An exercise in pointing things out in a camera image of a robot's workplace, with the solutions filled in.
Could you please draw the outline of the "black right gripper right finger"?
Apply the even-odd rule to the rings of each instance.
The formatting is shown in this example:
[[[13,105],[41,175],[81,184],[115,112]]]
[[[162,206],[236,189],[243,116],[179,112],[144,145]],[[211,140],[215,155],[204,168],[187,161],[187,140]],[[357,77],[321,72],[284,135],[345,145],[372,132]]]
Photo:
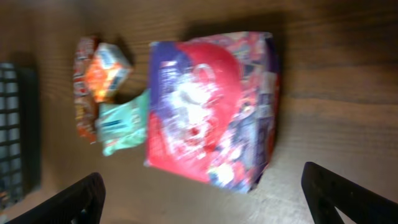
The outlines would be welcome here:
[[[306,162],[301,186],[314,223],[397,223],[397,204],[314,163]]]

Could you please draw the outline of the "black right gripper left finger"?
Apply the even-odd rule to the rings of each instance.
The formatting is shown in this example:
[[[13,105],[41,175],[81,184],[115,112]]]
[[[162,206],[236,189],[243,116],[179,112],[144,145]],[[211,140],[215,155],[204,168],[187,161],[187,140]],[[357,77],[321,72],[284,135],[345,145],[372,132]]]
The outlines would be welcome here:
[[[94,172],[8,224],[99,224],[105,197],[103,178]]]

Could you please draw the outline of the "purple pink snack packet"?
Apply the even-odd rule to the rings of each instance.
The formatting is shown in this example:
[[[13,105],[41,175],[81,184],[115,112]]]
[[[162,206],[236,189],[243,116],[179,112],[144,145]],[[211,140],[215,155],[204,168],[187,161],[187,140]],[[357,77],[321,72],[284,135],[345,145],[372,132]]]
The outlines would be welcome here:
[[[280,72],[273,35],[231,32],[150,47],[146,164],[247,193],[274,149]]]

